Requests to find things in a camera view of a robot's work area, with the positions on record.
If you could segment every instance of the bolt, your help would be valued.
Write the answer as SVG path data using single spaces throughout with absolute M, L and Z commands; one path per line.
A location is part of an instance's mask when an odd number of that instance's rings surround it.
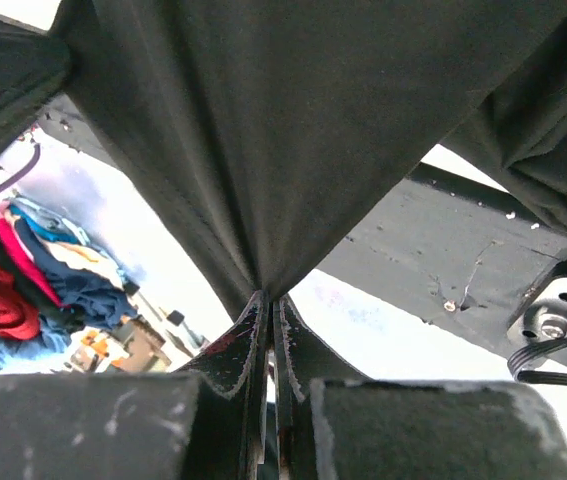
M 567 319 L 553 313 L 542 313 L 539 315 L 541 333 L 546 337 L 558 339 L 567 335 Z

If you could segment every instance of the black cloth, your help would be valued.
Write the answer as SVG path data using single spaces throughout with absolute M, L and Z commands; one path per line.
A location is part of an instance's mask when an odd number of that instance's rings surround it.
M 41 245 L 24 219 L 18 219 L 14 229 L 61 303 L 82 308 L 86 325 L 112 330 L 120 323 L 123 315 L 136 317 L 136 310 L 130 305 L 123 290 L 94 272 L 74 270 L 58 261 Z
M 36 121 L 70 71 L 57 39 L 0 32 L 0 154 Z
M 72 333 L 85 326 L 85 312 L 81 307 L 59 309 L 52 300 L 25 274 L 19 270 L 12 258 L 8 255 L 0 240 L 0 267 L 14 277 L 14 289 L 30 305 L 38 309 L 55 326 L 62 326 Z
M 66 92 L 238 318 L 566 18 L 567 0 L 64 0 L 51 34 L 76 59 Z
M 443 144 L 567 232 L 567 18 Z

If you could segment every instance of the clutter on floor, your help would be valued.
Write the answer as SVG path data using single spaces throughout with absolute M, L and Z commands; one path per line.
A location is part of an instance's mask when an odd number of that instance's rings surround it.
M 19 141 L 38 155 L 35 130 Z M 1 176 L 0 372 L 52 359 L 59 373 L 169 372 L 209 343 L 65 212 L 28 198 L 0 167 Z

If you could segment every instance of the purple cable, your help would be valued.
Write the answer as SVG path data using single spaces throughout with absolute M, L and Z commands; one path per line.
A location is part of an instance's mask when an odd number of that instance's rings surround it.
M 7 190 L 12 185 L 14 185 L 16 182 L 18 182 L 20 179 L 22 179 L 25 175 L 30 173 L 32 171 L 32 169 L 34 168 L 34 166 L 38 163 L 39 158 L 41 158 L 41 145 L 38 144 L 38 143 L 35 143 L 34 144 L 34 154 L 32 154 L 32 158 L 30 159 L 30 161 L 27 162 L 21 170 L 19 170 L 14 175 L 12 175 L 10 178 L 8 178 L 6 181 L 4 181 L 2 184 L 0 184 L 0 193 Z

